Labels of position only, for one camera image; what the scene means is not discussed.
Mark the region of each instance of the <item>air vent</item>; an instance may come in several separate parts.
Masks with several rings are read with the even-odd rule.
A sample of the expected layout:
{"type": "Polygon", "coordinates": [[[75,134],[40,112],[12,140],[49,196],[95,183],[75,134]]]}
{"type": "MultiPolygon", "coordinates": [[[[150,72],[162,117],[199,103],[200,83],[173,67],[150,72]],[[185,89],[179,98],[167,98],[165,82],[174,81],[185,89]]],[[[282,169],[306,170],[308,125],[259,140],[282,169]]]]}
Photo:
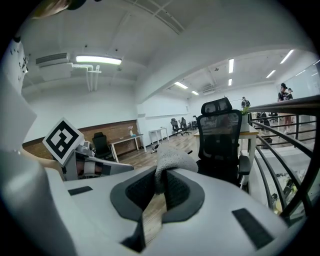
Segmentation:
{"type": "Polygon", "coordinates": [[[39,67],[46,67],[55,64],[67,63],[69,60],[70,55],[69,53],[65,52],[37,58],[35,60],[35,64],[39,67]]]}
{"type": "Polygon", "coordinates": [[[202,92],[204,95],[213,94],[215,92],[215,89],[213,85],[206,86],[202,89],[202,92]]]}

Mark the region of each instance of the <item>white ceiling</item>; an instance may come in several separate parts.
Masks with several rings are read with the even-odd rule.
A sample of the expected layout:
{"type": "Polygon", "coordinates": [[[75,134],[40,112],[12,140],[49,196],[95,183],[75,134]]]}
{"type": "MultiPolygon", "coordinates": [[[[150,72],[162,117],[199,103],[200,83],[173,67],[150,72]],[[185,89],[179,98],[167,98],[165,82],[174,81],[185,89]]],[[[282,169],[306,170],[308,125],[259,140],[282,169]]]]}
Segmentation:
{"type": "Polygon", "coordinates": [[[283,64],[280,64],[289,51],[290,49],[268,50],[235,56],[233,73],[229,73],[229,60],[226,59],[181,79],[179,82],[186,85],[188,89],[171,85],[165,91],[173,94],[183,94],[188,98],[191,96],[196,97],[191,94],[193,90],[201,96],[201,92],[206,88],[214,88],[215,92],[219,92],[274,83],[277,78],[288,71],[306,53],[305,51],[294,50],[289,58],[283,64]],[[272,76],[266,78],[272,70],[276,71],[272,76]],[[228,86],[229,79],[232,79],[231,86],[228,86]]]}
{"type": "MultiPolygon", "coordinates": [[[[110,86],[133,86],[156,51],[183,32],[209,2],[87,0],[77,10],[28,20],[21,32],[24,52],[29,57],[23,87],[44,82],[37,58],[65,52],[70,53],[73,63],[78,54],[121,58],[120,66],[100,64],[99,77],[105,77],[110,86]]],[[[75,77],[85,77],[85,73],[74,70],[71,78],[75,77]]]]}

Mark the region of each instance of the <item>potted plant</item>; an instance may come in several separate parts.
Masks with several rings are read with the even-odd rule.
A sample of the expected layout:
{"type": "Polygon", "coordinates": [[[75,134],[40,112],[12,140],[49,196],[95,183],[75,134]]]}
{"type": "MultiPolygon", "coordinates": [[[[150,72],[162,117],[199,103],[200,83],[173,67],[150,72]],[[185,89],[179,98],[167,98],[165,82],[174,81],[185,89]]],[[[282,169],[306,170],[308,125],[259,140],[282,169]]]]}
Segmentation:
{"type": "Polygon", "coordinates": [[[242,123],[241,123],[241,128],[240,132],[249,132],[250,130],[250,125],[248,123],[248,106],[244,107],[243,110],[241,111],[242,114],[242,123]]]}

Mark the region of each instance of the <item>white wall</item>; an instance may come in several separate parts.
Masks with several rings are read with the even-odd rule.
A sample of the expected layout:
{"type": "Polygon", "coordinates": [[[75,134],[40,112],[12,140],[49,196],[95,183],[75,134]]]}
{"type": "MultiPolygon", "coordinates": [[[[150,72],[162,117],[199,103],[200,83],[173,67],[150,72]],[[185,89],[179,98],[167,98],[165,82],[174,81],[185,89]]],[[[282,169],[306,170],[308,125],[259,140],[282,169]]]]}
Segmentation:
{"type": "Polygon", "coordinates": [[[76,128],[136,120],[137,109],[132,87],[99,86],[89,92],[84,79],[79,83],[46,89],[26,95],[25,99],[37,118],[24,142],[47,135],[65,117],[76,128]]]}
{"type": "Polygon", "coordinates": [[[135,86],[138,103],[212,63],[258,51],[314,51],[299,24],[280,5],[258,0],[216,3],[152,58],[135,86]]]}
{"type": "Polygon", "coordinates": [[[306,52],[286,73],[276,80],[275,86],[279,89],[280,84],[285,83],[288,88],[293,90],[292,96],[294,99],[320,94],[319,72],[317,67],[313,65],[318,60],[319,56],[317,54],[306,52]]]}
{"type": "Polygon", "coordinates": [[[281,85],[281,83],[293,78],[296,74],[305,70],[318,60],[319,56],[316,53],[305,51],[304,54],[290,67],[290,69],[275,81],[275,84],[281,85]]]}
{"type": "MultiPolygon", "coordinates": [[[[185,98],[166,92],[158,93],[137,105],[137,111],[139,114],[139,131],[146,135],[144,136],[146,145],[151,143],[149,138],[149,131],[151,130],[166,127],[169,136],[174,133],[170,123],[172,118],[178,121],[184,117],[187,122],[191,121],[188,101],[185,98]]],[[[166,136],[165,130],[161,131],[161,136],[166,136]]],[[[156,140],[156,135],[153,133],[152,141],[155,142],[156,140]]]]}
{"type": "Polygon", "coordinates": [[[275,85],[259,85],[247,88],[228,89],[222,92],[212,93],[206,96],[192,96],[189,99],[190,115],[201,115],[201,107],[206,102],[215,101],[227,97],[236,110],[241,110],[242,97],[250,101],[251,106],[259,106],[277,102],[278,92],[275,85]]]}

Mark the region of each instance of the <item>gray towel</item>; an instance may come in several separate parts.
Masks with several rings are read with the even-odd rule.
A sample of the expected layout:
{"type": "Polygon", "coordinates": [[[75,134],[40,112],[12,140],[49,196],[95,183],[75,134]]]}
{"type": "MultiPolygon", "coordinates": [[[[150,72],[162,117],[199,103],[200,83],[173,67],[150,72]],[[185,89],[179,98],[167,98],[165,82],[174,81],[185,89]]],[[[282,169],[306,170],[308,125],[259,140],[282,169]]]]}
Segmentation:
{"type": "Polygon", "coordinates": [[[155,193],[165,192],[165,186],[162,181],[162,171],[169,168],[182,168],[192,172],[198,172],[196,161],[186,152],[180,149],[161,144],[157,149],[158,161],[155,171],[155,193]]]}

